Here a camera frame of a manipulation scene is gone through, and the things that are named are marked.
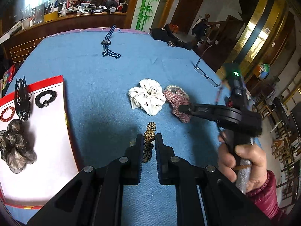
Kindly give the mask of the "person's right hand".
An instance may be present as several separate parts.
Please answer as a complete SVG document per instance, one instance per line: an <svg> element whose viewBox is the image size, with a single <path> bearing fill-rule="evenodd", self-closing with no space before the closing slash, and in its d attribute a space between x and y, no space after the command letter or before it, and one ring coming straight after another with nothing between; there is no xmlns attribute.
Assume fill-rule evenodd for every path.
<svg viewBox="0 0 301 226"><path fill-rule="evenodd" d="M220 146L218 148L218 169L232 183L236 182L237 175L233 170L236 167L234 156L228 151L227 145L221 135L218 136ZM247 182L246 192L262 187L267 180L266 153L257 144L238 145L235 148L236 154L252 162L251 174Z"/></svg>

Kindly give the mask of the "red puffer sleeve forearm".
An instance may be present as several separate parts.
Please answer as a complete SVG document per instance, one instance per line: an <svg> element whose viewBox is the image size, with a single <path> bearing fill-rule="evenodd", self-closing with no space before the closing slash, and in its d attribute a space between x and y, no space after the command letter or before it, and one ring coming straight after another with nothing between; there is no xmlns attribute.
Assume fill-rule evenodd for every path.
<svg viewBox="0 0 301 226"><path fill-rule="evenodd" d="M277 203L276 180L272 171L267 171L267 180L260 187L246 196L271 220L272 225L283 225L287 214Z"/></svg>

